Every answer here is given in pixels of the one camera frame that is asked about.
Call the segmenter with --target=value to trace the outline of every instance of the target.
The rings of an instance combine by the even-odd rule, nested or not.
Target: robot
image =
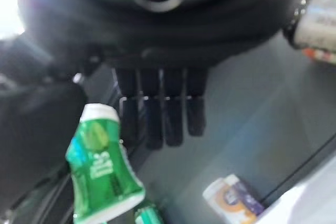
[[[76,74],[113,69],[126,147],[139,107],[149,149],[180,146],[183,105],[190,135],[206,127],[209,69],[269,39],[298,1],[17,0],[24,32],[0,43],[0,213],[62,167],[87,102]]]

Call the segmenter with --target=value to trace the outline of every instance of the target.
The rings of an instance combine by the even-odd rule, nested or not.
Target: green plastic bottle
[[[135,209],[135,224],[164,224],[156,205],[145,199]]]
[[[66,154],[75,191],[75,224],[107,222],[144,199],[144,187],[119,143],[119,128],[114,108],[85,106]]]

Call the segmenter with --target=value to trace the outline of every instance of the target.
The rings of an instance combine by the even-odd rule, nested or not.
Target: gray countertop
[[[312,62],[282,35],[213,68],[204,136],[190,137],[185,125],[182,147],[139,149],[131,160],[166,223],[221,223],[202,192],[231,173],[266,206],[278,199],[326,156],[312,157],[336,132],[335,81],[336,67]]]

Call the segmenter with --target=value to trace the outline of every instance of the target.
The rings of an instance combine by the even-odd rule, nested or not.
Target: product label
[[[92,166],[90,167],[90,176],[92,179],[113,173],[113,162],[108,152],[93,155]]]
[[[311,0],[294,41],[303,47],[336,51],[336,0]]]

